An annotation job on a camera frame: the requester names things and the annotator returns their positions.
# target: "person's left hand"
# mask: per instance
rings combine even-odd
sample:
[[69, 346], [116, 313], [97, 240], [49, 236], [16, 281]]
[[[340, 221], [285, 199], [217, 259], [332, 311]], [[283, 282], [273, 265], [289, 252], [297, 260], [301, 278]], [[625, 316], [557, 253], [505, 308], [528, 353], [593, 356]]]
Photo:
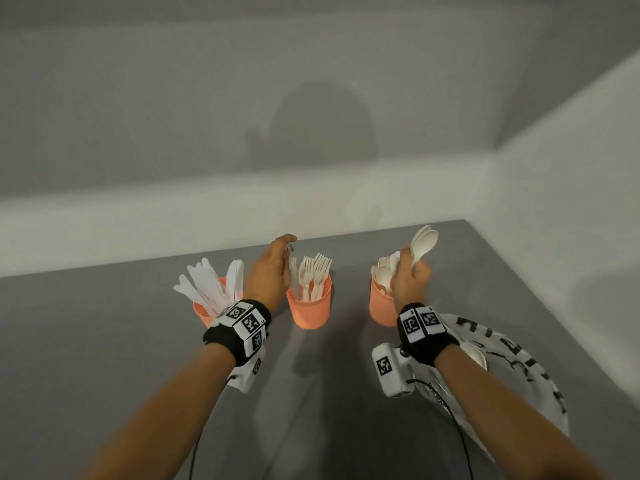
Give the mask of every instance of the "person's left hand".
[[273, 313], [289, 288], [289, 254], [287, 248], [298, 238], [284, 234], [271, 243], [255, 262], [244, 282], [244, 299], [254, 299]]

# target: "wristband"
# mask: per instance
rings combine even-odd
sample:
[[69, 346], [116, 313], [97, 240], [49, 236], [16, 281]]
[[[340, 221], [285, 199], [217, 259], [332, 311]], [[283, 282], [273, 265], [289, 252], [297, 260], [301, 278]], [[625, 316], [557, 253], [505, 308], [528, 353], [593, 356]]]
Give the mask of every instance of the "wristband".
[[448, 334], [438, 314], [420, 302], [405, 306], [397, 319], [402, 348], [420, 363], [435, 367], [436, 357], [449, 345], [460, 345]]
[[205, 344], [220, 344], [236, 359], [236, 367], [246, 364], [267, 339], [271, 313], [252, 299], [240, 300], [226, 307], [202, 337]]

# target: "person's right arm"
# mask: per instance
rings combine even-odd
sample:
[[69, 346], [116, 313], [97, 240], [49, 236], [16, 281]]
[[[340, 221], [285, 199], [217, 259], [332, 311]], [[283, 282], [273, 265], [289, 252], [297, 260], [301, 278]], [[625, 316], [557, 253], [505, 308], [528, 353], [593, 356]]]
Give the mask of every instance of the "person's right arm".
[[[427, 264], [418, 261], [412, 267], [411, 261], [411, 252], [403, 249], [392, 283], [398, 313], [411, 303], [424, 302], [431, 275]], [[411, 344], [411, 347], [429, 346], [432, 346], [429, 337]], [[433, 364], [476, 434], [508, 478], [606, 478], [558, 428], [480, 367], [460, 347], [450, 344], [435, 353]]]

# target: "black wire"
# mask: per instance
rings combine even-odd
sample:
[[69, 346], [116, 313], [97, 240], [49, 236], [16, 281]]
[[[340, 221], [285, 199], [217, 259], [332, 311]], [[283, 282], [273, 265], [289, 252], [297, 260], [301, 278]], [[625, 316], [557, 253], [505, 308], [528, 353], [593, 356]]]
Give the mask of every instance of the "black wire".
[[465, 449], [465, 455], [467, 457], [467, 466], [469, 467], [469, 477], [471, 478], [471, 480], [474, 480], [474, 471], [471, 469], [471, 459], [469, 459], [469, 451], [467, 450], [467, 443], [465, 441], [465, 433], [464, 433], [464, 431], [462, 431], [462, 428], [458, 424], [458, 421], [456, 421], [456, 417], [453, 416], [453, 412], [451, 411], [451, 408], [449, 407], [447, 402], [442, 398], [442, 396], [437, 393], [436, 389], [434, 389], [431, 384], [429, 384], [428, 382], [425, 382], [425, 381], [421, 381], [420, 379], [409, 379], [406, 383], [407, 384], [412, 384], [414, 382], [420, 382], [420, 384], [424, 384], [425, 386], [427, 386], [429, 388], [429, 390], [431, 391], [431, 393], [434, 396], [436, 396], [436, 399], [447, 409], [447, 411], [451, 415], [451, 419], [453, 420], [453, 424], [456, 425], [456, 428], [457, 428], [458, 432], [460, 433], [460, 439], [462, 440], [462, 446]]
[[[231, 379], [235, 379], [237, 376], [229, 376], [227, 381], [225, 382], [225, 386], [227, 384], [229, 384], [229, 381]], [[198, 451], [198, 444], [200, 444], [200, 439], [202, 437], [202, 432], [204, 431], [204, 428], [202, 428], [202, 431], [200, 432], [200, 434], [198, 435], [198, 439], [196, 440], [196, 444], [193, 446], [193, 451], [191, 452], [191, 466], [189, 467], [189, 480], [192, 479], [193, 477], [193, 466], [196, 463], [196, 451]]]

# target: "orange container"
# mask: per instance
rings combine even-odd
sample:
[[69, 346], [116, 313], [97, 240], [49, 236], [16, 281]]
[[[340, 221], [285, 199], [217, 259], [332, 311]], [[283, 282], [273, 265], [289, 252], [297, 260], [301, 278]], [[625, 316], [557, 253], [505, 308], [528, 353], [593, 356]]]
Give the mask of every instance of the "orange container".
[[371, 279], [371, 295], [369, 296], [369, 314], [380, 325], [396, 326], [398, 314], [394, 299], [380, 290], [373, 278]]
[[[227, 278], [226, 277], [220, 278], [220, 283], [222, 283], [222, 284], [224, 284], [226, 286], [227, 285]], [[213, 318], [209, 316], [207, 311], [204, 309], [204, 306], [202, 306], [202, 305], [200, 305], [198, 303], [194, 303], [193, 304], [193, 310], [196, 312], [196, 315], [200, 317], [200, 320], [202, 320], [202, 323], [204, 323], [204, 326], [209, 328]]]
[[324, 282], [322, 298], [315, 301], [299, 301], [293, 297], [293, 291], [289, 288], [287, 299], [296, 325], [307, 330], [322, 327], [329, 320], [331, 310], [331, 276]]

